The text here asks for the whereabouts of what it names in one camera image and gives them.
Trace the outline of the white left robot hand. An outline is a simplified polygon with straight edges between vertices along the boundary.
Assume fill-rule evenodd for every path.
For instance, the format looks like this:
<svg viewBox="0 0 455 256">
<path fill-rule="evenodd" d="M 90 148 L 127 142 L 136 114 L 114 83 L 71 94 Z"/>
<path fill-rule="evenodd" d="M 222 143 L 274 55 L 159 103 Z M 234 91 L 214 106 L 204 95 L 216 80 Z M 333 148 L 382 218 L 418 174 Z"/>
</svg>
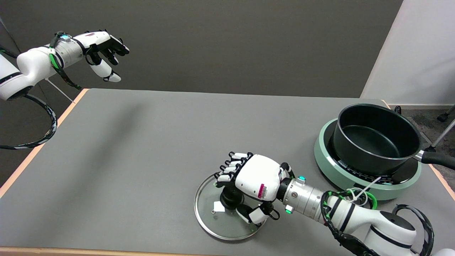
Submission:
<svg viewBox="0 0 455 256">
<path fill-rule="evenodd" d="M 80 45 L 83 57 L 97 76 L 105 82 L 121 81 L 111 64 L 119 64 L 116 55 L 125 56 L 130 53 L 122 39 L 112 36 L 106 30 L 98 30 L 74 36 L 73 40 Z"/>
</svg>

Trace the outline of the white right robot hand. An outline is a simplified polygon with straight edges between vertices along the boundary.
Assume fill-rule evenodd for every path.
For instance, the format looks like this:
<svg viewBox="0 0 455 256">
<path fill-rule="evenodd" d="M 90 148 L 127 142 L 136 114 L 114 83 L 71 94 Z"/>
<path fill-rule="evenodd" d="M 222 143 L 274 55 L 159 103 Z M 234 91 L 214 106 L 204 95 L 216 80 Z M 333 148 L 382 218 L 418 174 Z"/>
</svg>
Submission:
<svg viewBox="0 0 455 256">
<path fill-rule="evenodd" d="M 252 152 L 230 152 L 229 157 L 220 166 L 220 171 L 213 175 L 216 187 L 234 187 L 243 195 L 261 203 L 255 208 L 242 203 L 234 207 L 245 222 L 260 227 L 268 218 L 278 220 L 271 215 L 274 211 L 273 202 L 276 199 L 282 200 L 278 195 L 281 183 L 295 178 L 289 164 L 279 164 Z"/>
</svg>

